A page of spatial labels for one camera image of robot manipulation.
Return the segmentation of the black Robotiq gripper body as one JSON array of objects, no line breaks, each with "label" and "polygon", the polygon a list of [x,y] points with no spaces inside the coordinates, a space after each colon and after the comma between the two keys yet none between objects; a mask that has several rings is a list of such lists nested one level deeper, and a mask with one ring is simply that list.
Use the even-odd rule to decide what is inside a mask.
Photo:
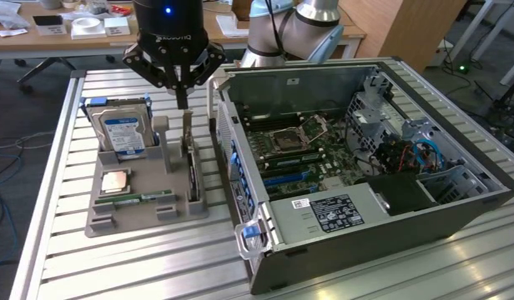
[{"label": "black Robotiq gripper body", "polygon": [[194,64],[208,45],[202,2],[141,0],[132,4],[141,50],[160,64]]}]

